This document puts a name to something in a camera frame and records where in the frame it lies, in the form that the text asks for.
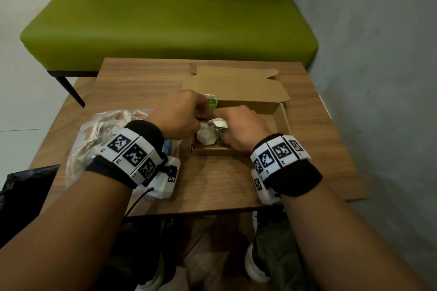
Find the black bag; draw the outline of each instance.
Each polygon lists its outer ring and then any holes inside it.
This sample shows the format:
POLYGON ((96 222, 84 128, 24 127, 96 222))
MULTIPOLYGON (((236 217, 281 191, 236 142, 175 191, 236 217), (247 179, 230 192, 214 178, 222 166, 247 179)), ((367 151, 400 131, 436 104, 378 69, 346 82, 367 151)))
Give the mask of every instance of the black bag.
POLYGON ((41 212, 59 165, 9 174, 0 192, 0 248, 41 212))

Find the hand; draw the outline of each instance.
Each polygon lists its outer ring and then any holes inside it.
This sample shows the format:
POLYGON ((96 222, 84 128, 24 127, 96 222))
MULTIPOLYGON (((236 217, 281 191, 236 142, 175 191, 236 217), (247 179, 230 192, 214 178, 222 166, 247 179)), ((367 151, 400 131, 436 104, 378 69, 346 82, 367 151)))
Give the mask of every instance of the hand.
POLYGON ((272 134, 266 121, 244 105, 218 108, 214 116, 228 123, 228 130, 220 140, 237 151, 252 152, 255 145, 272 134))
POLYGON ((206 97, 193 90, 178 90, 170 93, 146 120, 161 130, 164 139, 184 139, 200 129, 196 119, 199 115, 212 118, 206 97))

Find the cardboard box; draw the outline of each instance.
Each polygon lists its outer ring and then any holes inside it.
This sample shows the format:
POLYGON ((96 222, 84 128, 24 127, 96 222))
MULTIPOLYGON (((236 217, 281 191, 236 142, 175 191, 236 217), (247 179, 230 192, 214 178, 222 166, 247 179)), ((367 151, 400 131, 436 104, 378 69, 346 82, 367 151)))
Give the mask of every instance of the cardboard box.
MULTIPOLYGON (((189 63, 193 76, 183 80, 182 89, 215 95, 217 108, 246 105, 264 118, 273 133, 290 135, 282 102, 290 97, 281 82, 269 79, 279 73, 276 69, 245 69, 196 66, 189 63)), ((248 156, 222 145, 202 145, 196 135, 191 141, 195 156, 248 156)))

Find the forearm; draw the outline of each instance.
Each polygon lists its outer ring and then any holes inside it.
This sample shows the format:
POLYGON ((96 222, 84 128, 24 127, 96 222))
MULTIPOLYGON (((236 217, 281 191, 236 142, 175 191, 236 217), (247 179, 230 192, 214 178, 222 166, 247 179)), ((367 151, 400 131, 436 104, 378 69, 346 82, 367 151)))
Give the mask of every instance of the forearm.
POLYGON ((131 193, 86 172, 0 250, 0 289, 87 289, 109 255, 131 193))
POLYGON ((419 278, 323 183, 282 202, 305 261, 326 290, 425 290, 419 278))

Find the wall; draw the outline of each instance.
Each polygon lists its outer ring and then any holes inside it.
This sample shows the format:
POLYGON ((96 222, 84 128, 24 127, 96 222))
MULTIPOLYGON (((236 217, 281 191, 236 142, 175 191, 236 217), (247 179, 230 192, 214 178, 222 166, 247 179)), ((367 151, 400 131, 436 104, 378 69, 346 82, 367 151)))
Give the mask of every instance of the wall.
POLYGON ((320 45, 309 74, 371 196, 353 208, 437 288, 437 0, 294 1, 320 45))

